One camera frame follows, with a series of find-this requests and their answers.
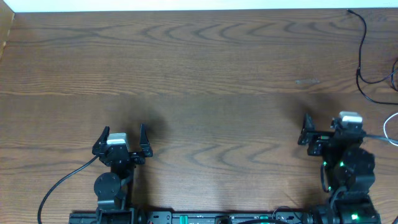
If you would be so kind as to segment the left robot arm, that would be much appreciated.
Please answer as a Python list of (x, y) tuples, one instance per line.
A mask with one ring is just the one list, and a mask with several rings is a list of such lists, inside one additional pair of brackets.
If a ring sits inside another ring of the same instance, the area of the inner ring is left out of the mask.
[(101, 174), (94, 183), (98, 198), (96, 223), (146, 223), (145, 212), (128, 206), (128, 192), (134, 181), (134, 169), (143, 165), (146, 158), (153, 156), (153, 150), (141, 124), (140, 150), (131, 152), (126, 133), (110, 133), (105, 127), (92, 147), (94, 156), (111, 170)]

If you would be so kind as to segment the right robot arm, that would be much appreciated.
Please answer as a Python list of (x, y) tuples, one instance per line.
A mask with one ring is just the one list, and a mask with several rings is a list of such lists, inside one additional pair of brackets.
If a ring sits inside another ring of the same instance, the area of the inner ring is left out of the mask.
[(356, 112), (342, 111), (331, 122), (331, 131), (318, 131), (305, 114), (298, 144), (310, 156), (320, 156), (322, 189), (330, 195), (323, 205), (305, 212), (306, 224), (379, 224), (369, 189), (375, 182), (375, 157), (361, 148), (366, 132)]

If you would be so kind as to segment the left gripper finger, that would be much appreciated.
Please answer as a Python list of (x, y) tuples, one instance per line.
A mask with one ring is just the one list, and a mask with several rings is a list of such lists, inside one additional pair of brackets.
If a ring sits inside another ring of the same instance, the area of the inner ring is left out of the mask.
[(146, 127), (144, 124), (141, 124), (141, 126), (140, 126), (139, 146), (141, 148), (141, 151), (142, 151), (144, 157), (152, 157), (153, 156), (153, 150), (152, 150), (150, 142), (147, 138)]
[(106, 145), (106, 141), (109, 136), (110, 127), (105, 126), (103, 132), (99, 136), (98, 140), (94, 143), (93, 149), (101, 149), (104, 145)]

